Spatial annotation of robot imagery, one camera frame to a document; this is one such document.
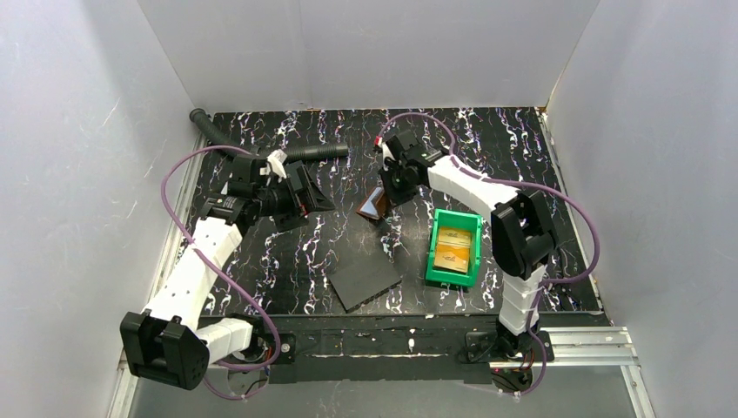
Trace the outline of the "brown leather card holder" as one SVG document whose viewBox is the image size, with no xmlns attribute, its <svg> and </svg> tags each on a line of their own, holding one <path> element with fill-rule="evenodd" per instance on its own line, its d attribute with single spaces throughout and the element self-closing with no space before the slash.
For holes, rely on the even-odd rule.
<svg viewBox="0 0 738 418">
<path fill-rule="evenodd" d="M 385 189 L 377 185 L 359 205 L 356 213 L 371 222 L 381 221 L 389 213 L 389 203 Z"/>
</svg>

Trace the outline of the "green plastic card tray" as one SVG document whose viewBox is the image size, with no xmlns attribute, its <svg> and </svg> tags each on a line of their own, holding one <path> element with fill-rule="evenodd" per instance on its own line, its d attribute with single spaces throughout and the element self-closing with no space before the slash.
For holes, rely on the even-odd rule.
<svg viewBox="0 0 738 418">
<path fill-rule="evenodd" d="M 479 214 L 436 209 L 425 280 L 457 287 L 476 284 L 481 263 L 482 222 Z"/>
</svg>

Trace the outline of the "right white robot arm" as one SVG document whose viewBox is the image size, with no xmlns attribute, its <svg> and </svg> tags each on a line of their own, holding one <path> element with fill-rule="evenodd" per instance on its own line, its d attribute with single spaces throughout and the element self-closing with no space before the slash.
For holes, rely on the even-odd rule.
<svg viewBox="0 0 738 418">
<path fill-rule="evenodd" d="M 376 138 L 374 148 L 381 156 L 379 176 L 391 206 L 412 200 L 424 186 L 457 199 L 489 223 L 492 256 L 504 273 L 496 343 L 509 352 L 522 350 L 537 327 L 536 294 L 559 245 L 543 192 L 504 185 L 445 149 L 425 147 L 409 131 Z"/>
</svg>

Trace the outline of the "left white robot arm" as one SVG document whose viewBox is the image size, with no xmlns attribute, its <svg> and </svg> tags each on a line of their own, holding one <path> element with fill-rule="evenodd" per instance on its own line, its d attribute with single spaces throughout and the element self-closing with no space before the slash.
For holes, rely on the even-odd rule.
<svg viewBox="0 0 738 418">
<path fill-rule="evenodd" d="M 142 312 L 129 312 L 121 321 L 131 373 L 192 390 L 209 365 L 236 352 L 255 349 L 266 362 L 269 339 L 255 335 L 254 319 L 236 316 L 200 326 L 207 296 L 225 262 L 260 219 L 272 219 L 284 232 L 307 225 L 309 214 L 334 207 L 305 165 L 282 151 L 265 158 L 236 157 L 225 191 L 206 198 L 190 244 L 162 288 Z"/>
</svg>

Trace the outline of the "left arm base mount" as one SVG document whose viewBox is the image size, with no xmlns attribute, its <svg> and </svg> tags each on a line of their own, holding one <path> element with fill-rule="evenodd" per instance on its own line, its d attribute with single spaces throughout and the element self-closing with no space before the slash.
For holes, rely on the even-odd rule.
<svg viewBox="0 0 738 418">
<path fill-rule="evenodd" d="M 275 344 L 271 335 L 258 335 L 251 345 L 242 351 L 230 354 L 226 360 L 237 365 L 261 364 L 273 357 L 278 358 L 270 365 L 250 372 L 229 371 L 228 384 L 232 395 L 252 395 L 265 388 L 270 381 L 272 368 L 276 365 L 289 365 L 295 361 L 297 337 L 295 334 L 281 334 L 281 343 Z"/>
</svg>

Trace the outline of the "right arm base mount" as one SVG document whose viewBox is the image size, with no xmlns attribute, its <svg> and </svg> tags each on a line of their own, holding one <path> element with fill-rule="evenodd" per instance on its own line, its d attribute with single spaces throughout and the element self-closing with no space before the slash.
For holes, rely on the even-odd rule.
<svg viewBox="0 0 738 418">
<path fill-rule="evenodd" d="M 504 327 L 496 331 L 466 333 L 456 354 L 460 364 L 488 365 L 497 391 L 514 396 L 536 388 L 540 377 L 534 368 L 554 360 L 549 333 L 536 331 L 513 335 Z"/>
</svg>

